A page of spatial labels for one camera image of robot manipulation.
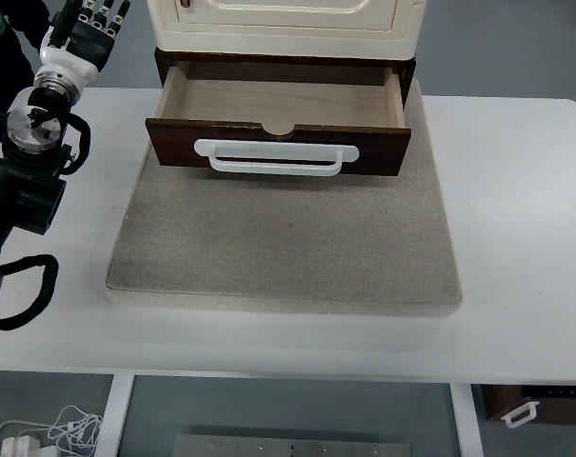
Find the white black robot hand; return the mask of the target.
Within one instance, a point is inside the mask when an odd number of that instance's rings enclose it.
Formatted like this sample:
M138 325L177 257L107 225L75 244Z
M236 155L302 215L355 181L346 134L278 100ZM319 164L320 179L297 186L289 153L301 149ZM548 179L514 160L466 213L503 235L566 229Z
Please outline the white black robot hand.
M68 1L55 14L39 51L42 66L33 86L50 89L75 104L109 60L115 39L129 11L123 1Z

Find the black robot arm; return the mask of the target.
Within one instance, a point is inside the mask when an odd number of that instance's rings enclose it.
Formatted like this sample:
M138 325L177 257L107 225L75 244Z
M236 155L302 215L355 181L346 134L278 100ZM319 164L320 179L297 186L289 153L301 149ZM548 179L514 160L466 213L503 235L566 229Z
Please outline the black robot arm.
M79 101L57 88L34 88L27 104L0 110L0 252L13 228L45 234L66 188L63 179L89 157L89 124Z

